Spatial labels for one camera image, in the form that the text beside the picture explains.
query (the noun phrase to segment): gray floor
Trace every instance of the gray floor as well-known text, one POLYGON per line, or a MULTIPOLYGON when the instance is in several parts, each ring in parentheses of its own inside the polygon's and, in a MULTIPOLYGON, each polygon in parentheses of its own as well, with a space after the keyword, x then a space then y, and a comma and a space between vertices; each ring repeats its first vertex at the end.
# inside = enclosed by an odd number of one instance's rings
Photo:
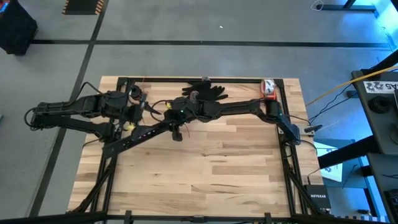
MULTIPOLYGON (((64 16, 61 0, 20 2, 38 20, 37 39, 90 39, 96 16, 64 16)), ((110 0, 99 39, 386 42, 374 15, 315 12, 310 9, 312 2, 110 0)), ((27 214, 57 131, 31 132, 22 121, 24 112, 40 101, 68 100, 85 52, 85 45, 32 45, 23 57, 0 52, 0 113, 4 115, 0 219, 27 214)), ((95 86, 103 75, 297 77, 308 102, 349 80, 352 70, 371 67, 389 53, 383 49, 96 45, 84 80, 95 86)), ((308 115, 315 115, 333 97, 309 106, 308 115)), ((318 138, 361 139, 370 134, 355 99, 320 116, 317 123, 326 126, 318 138)), ((67 131, 41 214, 65 211, 84 138, 82 133, 67 131)))

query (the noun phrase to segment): sticker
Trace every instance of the sticker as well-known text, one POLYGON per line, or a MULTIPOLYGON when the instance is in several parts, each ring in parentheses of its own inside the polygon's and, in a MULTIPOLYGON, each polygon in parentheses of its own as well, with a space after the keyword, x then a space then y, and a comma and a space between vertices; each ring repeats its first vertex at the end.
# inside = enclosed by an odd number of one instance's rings
POLYGON ((366 93, 384 93, 394 94, 394 90, 398 89, 398 82, 371 81, 363 82, 366 93))

